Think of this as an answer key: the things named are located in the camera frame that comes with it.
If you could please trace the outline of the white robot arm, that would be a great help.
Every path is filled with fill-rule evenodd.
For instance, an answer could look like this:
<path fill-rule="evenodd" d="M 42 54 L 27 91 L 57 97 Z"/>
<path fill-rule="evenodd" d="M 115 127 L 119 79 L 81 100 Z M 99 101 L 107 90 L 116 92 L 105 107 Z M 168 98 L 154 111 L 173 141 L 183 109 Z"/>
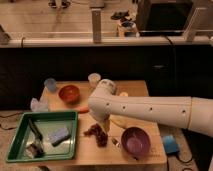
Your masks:
<path fill-rule="evenodd" d="M 213 99 L 196 97 L 116 96 L 116 84 L 103 79 L 88 98 L 92 117 L 102 122 L 110 114 L 188 129 L 213 137 Z"/>

